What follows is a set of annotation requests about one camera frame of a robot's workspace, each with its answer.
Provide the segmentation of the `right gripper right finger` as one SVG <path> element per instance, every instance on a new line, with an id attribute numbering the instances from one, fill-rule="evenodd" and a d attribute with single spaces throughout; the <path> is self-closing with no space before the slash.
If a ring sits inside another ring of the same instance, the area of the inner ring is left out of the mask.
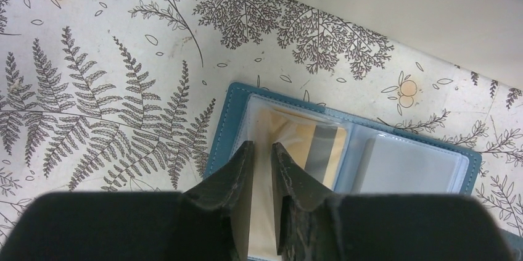
<path id="1" fill-rule="evenodd" d="M 277 253 L 283 260 L 339 260 L 326 199 L 333 192 L 300 167 L 281 143 L 271 147 Z"/>

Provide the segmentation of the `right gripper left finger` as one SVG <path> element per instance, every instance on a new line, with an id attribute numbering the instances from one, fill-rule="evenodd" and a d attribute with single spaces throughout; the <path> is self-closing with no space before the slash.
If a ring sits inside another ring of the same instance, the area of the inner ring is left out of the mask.
<path id="1" fill-rule="evenodd" d="M 245 141 L 230 160 L 183 193 L 180 260 L 247 260 L 254 145 Z"/>

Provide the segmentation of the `blue leather card holder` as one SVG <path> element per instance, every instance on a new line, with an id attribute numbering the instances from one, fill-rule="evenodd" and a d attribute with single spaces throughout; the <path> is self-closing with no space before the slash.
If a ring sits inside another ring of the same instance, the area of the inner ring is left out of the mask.
<path id="1" fill-rule="evenodd" d="M 470 196 L 480 155 L 264 89 L 229 86 L 204 179 L 247 139 L 254 109 L 272 107 L 348 131 L 326 199 L 339 260 L 521 260 L 522 239 Z"/>

